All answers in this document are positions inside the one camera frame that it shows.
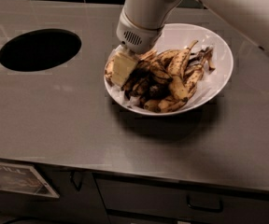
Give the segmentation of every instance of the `black handle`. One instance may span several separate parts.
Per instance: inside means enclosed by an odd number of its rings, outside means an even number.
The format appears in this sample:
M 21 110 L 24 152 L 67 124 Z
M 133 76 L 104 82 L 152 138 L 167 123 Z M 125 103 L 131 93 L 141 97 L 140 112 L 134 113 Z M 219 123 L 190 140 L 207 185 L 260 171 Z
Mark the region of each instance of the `black handle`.
M 187 196 L 187 205 L 190 209 L 203 211 L 203 212 L 210 212 L 210 213 L 221 213 L 223 210 L 223 204 L 221 200 L 219 200 L 218 208 L 208 208 L 208 207 L 203 207 L 203 206 L 192 205 L 190 196 Z
M 82 186 L 82 181 L 80 180 L 78 185 L 76 184 L 75 182 L 75 171 L 72 171 L 70 173 L 70 182 L 73 184 L 73 186 L 75 187 L 75 189 L 77 191 L 80 191 L 81 190 L 81 186 Z

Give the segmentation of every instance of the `white robotic arm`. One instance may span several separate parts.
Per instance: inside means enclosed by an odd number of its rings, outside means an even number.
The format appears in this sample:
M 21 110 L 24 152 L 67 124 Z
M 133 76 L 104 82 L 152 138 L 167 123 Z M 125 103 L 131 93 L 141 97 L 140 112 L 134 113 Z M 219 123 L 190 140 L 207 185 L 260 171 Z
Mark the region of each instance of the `white robotic arm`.
M 269 56 L 269 0 L 198 0 Z M 126 0 L 118 39 L 135 53 L 151 49 L 181 0 Z

